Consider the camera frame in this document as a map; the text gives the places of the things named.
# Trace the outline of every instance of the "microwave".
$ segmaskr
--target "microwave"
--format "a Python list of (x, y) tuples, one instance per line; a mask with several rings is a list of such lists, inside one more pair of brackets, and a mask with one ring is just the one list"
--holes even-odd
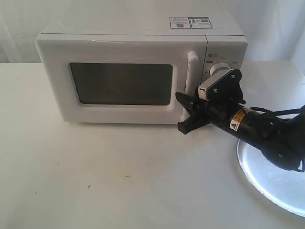
[(215, 0), (73, 0), (36, 46), (64, 121), (176, 124), (175, 93), (240, 69), (247, 41)]

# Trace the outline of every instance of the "white table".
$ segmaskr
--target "white table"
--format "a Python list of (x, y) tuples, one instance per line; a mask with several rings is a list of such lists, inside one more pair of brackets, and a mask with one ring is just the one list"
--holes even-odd
[[(305, 104), (290, 62), (242, 72), (249, 106)], [(39, 63), (0, 64), (0, 98), (2, 229), (305, 228), (248, 184), (216, 127), (65, 123)]]

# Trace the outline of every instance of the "circular base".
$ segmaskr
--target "circular base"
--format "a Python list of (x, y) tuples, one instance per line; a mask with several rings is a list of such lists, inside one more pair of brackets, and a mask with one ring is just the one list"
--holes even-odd
[(238, 140), (237, 158), (249, 182), (269, 200), (305, 217), (305, 173), (274, 166), (253, 146)]

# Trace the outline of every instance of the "microwave control panel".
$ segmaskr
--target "microwave control panel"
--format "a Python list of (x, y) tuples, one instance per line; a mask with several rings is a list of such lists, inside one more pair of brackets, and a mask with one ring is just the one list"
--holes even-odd
[(240, 69), (247, 48), (244, 36), (206, 36), (208, 44), (201, 82), (220, 70)]

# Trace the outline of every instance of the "white backdrop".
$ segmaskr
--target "white backdrop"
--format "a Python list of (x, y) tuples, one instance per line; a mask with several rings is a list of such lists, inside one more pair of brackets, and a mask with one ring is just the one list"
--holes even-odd
[[(70, 0), (0, 0), (0, 62), (40, 62), (39, 32)], [(246, 60), (291, 60), (305, 74), (305, 0), (219, 0), (248, 40)]]

